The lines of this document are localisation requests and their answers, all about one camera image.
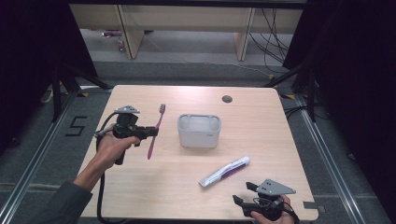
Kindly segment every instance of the hand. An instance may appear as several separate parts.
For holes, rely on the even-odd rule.
[[[107,132],[100,141],[97,153],[92,160],[106,170],[114,165],[124,150],[139,142],[140,140],[134,136],[119,139],[113,135],[113,132]]]
[[[91,191],[105,170],[114,165],[122,152],[139,142],[140,140],[134,136],[119,139],[113,132],[107,132],[100,141],[96,155],[73,183]]]
[[[280,195],[280,197],[282,198],[283,202],[290,204],[290,198],[288,198],[286,195]],[[289,206],[284,204],[285,209],[290,210]],[[261,224],[293,224],[294,220],[293,217],[288,214],[287,212],[282,212],[282,215],[280,216],[280,218],[276,221],[271,221],[268,220],[265,216],[263,216],[262,214],[258,213],[258,212],[254,212],[252,211],[250,213],[250,215],[256,219],[258,222],[260,222]]]

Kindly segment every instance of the sleeve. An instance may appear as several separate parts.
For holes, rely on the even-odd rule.
[[[88,190],[71,182],[64,182],[46,208],[37,213],[29,223],[77,223],[91,197]]]

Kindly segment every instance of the clear plastic box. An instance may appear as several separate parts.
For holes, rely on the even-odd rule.
[[[183,147],[218,145],[221,119],[216,115],[183,114],[177,120],[178,137]]]

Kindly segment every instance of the pink toothbrush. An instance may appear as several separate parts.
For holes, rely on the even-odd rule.
[[[161,105],[161,106],[160,106],[160,114],[161,114],[160,120],[158,120],[157,125],[155,125],[155,129],[159,129],[159,128],[160,128],[161,121],[163,120],[163,114],[164,114],[164,113],[165,113],[165,105]],[[153,137],[152,137],[151,145],[149,146],[149,149],[148,149],[148,160],[151,158],[152,149],[154,149],[155,137],[156,137],[156,136],[153,136]]]

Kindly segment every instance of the small round object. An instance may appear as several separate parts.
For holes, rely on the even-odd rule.
[[[233,97],[231,97],[229,95],[224,95],[221,99],[224,103],[227,103],[227,104],[233,101]]]

